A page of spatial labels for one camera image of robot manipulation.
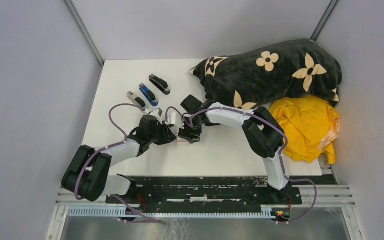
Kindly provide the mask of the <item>yellow crumpled cloth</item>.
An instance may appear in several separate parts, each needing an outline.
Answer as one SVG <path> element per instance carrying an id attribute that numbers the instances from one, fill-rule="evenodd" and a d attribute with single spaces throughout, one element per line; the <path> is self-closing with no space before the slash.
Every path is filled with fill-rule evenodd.
<path id="1" fill-rule="evenodd" d="M 336 163 L 333 142 L 339 137 L 342 118 L 326 100 L 308 95 L 275 101 L 269 112 L 288 138 L 284 154 L 293 161 L 312 163 L 325 154 Z"/>

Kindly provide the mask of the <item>black stapler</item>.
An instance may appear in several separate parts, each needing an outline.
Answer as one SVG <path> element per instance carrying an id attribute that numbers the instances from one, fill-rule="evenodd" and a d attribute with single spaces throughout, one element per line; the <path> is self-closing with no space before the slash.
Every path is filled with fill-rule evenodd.
<path id="1" fill-rule="evenodd" d="M 171 90 L 168 83 L 154 74 L 149 75 L 149 81 L 156 86 L 164 95 L 169 95 Z"/>

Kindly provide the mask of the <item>beige stapler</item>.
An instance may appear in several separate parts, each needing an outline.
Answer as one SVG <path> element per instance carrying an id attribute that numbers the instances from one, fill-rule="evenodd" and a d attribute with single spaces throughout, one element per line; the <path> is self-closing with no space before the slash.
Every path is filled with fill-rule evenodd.
<path id="1" fill-rule="evenodd" d="M 145 101 L 140 98 L 138 95 L 136 95 L 135 93 L 133 93 L 132 91 L 128 91 L 126 93 L 128 99 L 136 106 L 138 106 L 139 108 L 141 109 L 146 109 L 147 105 L 145 103 Z"/>

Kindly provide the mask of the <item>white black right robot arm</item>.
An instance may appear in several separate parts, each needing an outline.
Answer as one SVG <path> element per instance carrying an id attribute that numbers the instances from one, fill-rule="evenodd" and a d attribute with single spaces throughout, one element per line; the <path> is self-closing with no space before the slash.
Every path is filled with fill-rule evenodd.
<path id="1" fill-rule="evenodd" d="M 252 151 L 263 160 L 271 187 L 269 199 L 282 204 L 289 198 L 291 184 L 280 152 L 286 135 L 265 107 L 239 109 L 212 100 L 201 102 L 193 95 L 187 96 L 180 105 L 188 114 L 182 118 L 184 125 L 179 129 L 180 138 L 191 144 L 199 142 L 202 126 L 224 125 L 242 129 Z"/>

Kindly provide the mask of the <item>staple box with staples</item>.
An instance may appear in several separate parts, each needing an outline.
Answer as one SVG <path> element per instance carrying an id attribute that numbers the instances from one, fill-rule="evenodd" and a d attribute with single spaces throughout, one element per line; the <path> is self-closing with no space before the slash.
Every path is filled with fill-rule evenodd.
<path id="1" fill-rule="evenodd" d="M 189 141 L 184 139 L 184 138 L 180 138 L 178 137 L 176 140 L 173 141 L 174 143 L 188 143 Z"/>

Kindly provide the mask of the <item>black floral plush pillow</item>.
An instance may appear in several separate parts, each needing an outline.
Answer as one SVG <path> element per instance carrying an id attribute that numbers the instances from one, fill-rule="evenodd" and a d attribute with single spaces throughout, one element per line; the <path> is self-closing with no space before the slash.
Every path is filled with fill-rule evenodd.
<path id="1" fill-rule="evenodd" d="M 212 56 L 190 69 L 205 98 L 249 110 L 283 98 L 312 95 L 336 107 L 340 63 L 313 40 L 303 38 L 235 55 Z"/>

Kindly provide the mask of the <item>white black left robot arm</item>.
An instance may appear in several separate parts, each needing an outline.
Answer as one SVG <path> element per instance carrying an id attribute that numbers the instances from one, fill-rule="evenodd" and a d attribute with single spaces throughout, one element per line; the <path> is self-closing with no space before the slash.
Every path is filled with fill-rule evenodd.
<path id="1" fill-rule="evenodd" d="M 176 139 L 170 125 L 155 116 L 145 115 L 132 134 L 120 142 L 101 148 L 80 146 L 62 177 L 61 187 L 78 200 L 94 202 L 101 196 L 118 195 L 123 202 L 132 203 L 138 195 L 133 179 L 110 175 L 110 168 L 143 155 L 152 144 L 166 145 Z"/>

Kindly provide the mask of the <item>blue stapler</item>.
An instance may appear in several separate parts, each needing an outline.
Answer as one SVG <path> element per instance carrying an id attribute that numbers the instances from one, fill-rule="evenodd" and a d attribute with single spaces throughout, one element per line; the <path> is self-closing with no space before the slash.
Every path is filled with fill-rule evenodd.
<path id="1" fill-rule="evenodd" d="M 155 94 L 143 83 L 139 85 L 140 92 L 144 95 L 147 101 L 150 103 L 152 107 L 158 106 L 159 102 L 155 96 Z"/>

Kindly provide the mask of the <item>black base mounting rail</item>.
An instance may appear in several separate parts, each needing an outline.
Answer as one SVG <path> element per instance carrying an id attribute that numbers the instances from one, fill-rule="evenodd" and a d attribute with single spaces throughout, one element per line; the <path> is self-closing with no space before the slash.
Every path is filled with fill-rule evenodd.
<path id="1" fill-rule="evenodd" d="M 157 177 L 132 176 L 126 195 L 112 194 L 107 204 L 138 204 L 145 214 L 258 213 L 264 206 L 288 208 L 303 203 L 298 177 L 282 193 L 268 185 L 266 176 Z"/>

